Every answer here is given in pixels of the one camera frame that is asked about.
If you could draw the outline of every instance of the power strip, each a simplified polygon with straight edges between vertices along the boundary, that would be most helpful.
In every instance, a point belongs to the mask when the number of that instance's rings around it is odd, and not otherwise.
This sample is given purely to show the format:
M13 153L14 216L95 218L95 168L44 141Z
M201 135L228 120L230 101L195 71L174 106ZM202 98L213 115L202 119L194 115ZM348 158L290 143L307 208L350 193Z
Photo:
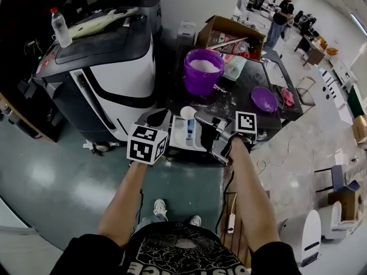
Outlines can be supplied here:
M236 215L235 214L229 215L227 233L231 234L231 233L234 232L234 230L235 230L235 220L236 220Z

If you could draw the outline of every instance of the ceiling light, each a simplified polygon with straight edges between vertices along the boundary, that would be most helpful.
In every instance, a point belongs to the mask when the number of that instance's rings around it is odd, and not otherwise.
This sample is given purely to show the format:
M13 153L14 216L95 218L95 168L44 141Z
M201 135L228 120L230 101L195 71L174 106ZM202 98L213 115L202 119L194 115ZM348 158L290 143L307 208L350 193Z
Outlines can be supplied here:
M362 26L362 24L360 23L360 21L357 19L356 16L354 16L353 13L350 14L351 17L353 18L354 22L358 25L358 27L362 30L362 32L367 36L367 32L365 30L365 28Z

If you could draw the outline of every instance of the floor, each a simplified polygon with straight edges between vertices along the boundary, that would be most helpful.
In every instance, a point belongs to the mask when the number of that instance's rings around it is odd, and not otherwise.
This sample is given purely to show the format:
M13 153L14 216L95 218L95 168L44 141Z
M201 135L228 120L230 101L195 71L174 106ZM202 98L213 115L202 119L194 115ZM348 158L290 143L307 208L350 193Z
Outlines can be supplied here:
M267 34L271 24L267 18L251 13L249 20ZM302 66L302 51L294 52L300 39L299 32L292 29L286 44L280 39L274 48L278 54L283 54L282 61L295 86L310 70L308 64ZM330 70L325 60L321 66ZM315 191L332 185L331 176L328 172L312 172L335 165L336 154L343 154L345 164L355 157L358 160L366 158L364 150L356 145L352 128L333 132L323 130L316 107L251 153L260 180L264 188L270 191L270 200L279 223L325 205L327 192L315 194ZM262 160L267 164L282 165L270 165L263 170Z
M104 157L83 149L71 126L57 144L33 140L8 122L0 123L0 194L48 241L65 249L70 239L96 233L104 209L128 168L126 149ZM167 200L169 219L202 217L214 230L221 207L222 168L161 161L143 183L141 217L153 214L154 200Z
M266 34L270 21L256 19L261 21L260 31ZM292 32L285 46L279 40L275 47L283 53L283 63L294 84L309 70L302 66L302 54L293 52L299 40L299 34ZM315 112L311 109L251 153L260 180L270 191L278 222L325 202L325 193L314 192L329 186L330 177L312 171L335 164L336 153L342 152L346 162L365 158L355 144L352 129L323 131ZM70 125L53 144L33 140L8 122L0 123L0 194L60 249L65 249L72 237L96 233L98 221L128 166L124 148L100 158L82 149L83 142ZM268 164L265 170L263 161ZM222 179L220 168L161 160L149 168L144 181L142 217L152 213L155 199L163 198L170 219L183 221L199 214L203 226L214 230L221 208Z

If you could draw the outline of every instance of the plastic bottle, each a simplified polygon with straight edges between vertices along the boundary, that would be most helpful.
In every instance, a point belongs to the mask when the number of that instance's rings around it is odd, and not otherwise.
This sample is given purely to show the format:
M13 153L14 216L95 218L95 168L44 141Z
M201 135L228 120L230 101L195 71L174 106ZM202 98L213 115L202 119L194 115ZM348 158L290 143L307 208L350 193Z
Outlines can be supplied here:
M57 10L57 7L51 9L52 18L51 25L55 32L56 38L62 48L66 48L73 41L69 34L69 29L63 15Z

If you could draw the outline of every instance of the green floor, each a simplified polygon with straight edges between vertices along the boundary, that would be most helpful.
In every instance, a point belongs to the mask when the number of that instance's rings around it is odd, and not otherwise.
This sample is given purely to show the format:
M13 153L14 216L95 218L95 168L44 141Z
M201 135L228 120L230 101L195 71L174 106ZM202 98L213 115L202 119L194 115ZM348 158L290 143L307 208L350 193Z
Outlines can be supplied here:
M6 120L0 123L0 194L48 241L65 249L72 237L96 233L98 221L128 168L126 150L104 157L83 149L83 137L67 124L57 144L33 140ZM214 230L221 207L222 168L161 160L148 169L141 217L162 198L167 216L202 217Z

